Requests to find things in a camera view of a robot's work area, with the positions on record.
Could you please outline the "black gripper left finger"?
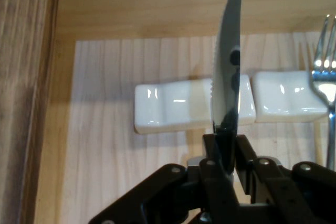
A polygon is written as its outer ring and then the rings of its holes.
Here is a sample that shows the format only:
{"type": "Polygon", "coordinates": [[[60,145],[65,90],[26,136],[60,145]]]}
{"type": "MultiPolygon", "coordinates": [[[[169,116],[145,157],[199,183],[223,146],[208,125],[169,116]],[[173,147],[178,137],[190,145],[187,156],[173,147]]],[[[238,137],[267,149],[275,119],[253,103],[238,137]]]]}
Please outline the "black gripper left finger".
{"type": "Polygon", "coordinates": [[[89,222],[182,223],[199,208],[213,223],[228,223],[239,208],[232,182],[235,139],[204,135],[206,156],[196,165],[162,166],[89,222]]]}

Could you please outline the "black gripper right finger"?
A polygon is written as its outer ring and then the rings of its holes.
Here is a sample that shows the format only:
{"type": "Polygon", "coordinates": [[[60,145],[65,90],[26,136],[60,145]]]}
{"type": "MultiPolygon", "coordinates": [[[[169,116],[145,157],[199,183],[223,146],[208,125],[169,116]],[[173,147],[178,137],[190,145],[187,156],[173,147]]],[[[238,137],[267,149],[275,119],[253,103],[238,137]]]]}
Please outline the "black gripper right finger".
{"type": "Polygon", "coordinates": [[[249,140],[236,140],[236,170],[251,203],[238,208],[239,223],[335,223],[335,172],[313,162],[286,169],[257,156],[249,140]]]}

